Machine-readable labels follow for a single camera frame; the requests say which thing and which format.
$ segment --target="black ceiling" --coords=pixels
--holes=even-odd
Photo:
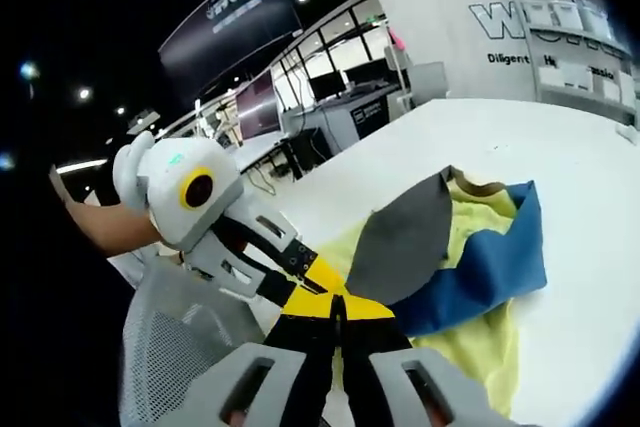
[[[160,128],[182,115],[168,85],[156,51],[167,36],[203,0],[11,0],[25,42],[19,58],[37,63],[41,77],[36,91],[55,112],[58,163],[102,155],[105,141],[127,130],[143,109],[158,111]],[[309,26],[345,0],[311,0],[297,5],[303,26]],[[267,49],[230,72],[221,88],[235,76],[246,77],[264,68],[288,43]],[[75,93],[93,88],[88,102]],[[122,117],[118,106],[127,107]]]

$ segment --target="white tabletop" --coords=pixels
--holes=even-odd
[[[516,304],[512,417],[574,425],[614,379],[639,327],[640,148],[614,122],[537,103],[436,100],[275,201],[317,247],[450,164],[475,180],[536,182],[549,283]]]
[[[268,134],[259,135],[258,137],[245,140],[242,147],[232,147],[229,148],[227,152],[235,161],[238,170],[242,172],[260,157],[268,154],[269,151],[273,149],[273,146],[284,138],[284,132],[270,132]]]

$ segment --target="monitor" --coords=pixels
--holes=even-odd
[[[331,72],[329,74],[321,75],[320,77],[309,79],[309,85],[311,85],[311,90],[313,90],[316,102],[320,102],[327,97],[331,97],[332,95],[336,95],[347,90],[340,72]]]
[[[280,130],[278,102],[271,71],[255,79],[236,96],[238,119],[243,139]]]
[[[347,74],[349,82],[359,85],[376,80],[389,80],[391,71],[387,66],[386,59],[380,59],[349,69],[345,74]]]

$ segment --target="person's arm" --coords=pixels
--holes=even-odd
[[[133,212],[124,204],[109,207],[81,204],[71,198],[55,168],[49,177],[73,220],[107,257],[162,240],[146,215]]]

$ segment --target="blue cloth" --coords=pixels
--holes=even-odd
[[[508,186],[507,192],[518,212],[505,235],[474,233],[455,269],[437,271],[416,293],[389,306],[405,334],[447,329],[547,284],[535,184]]]

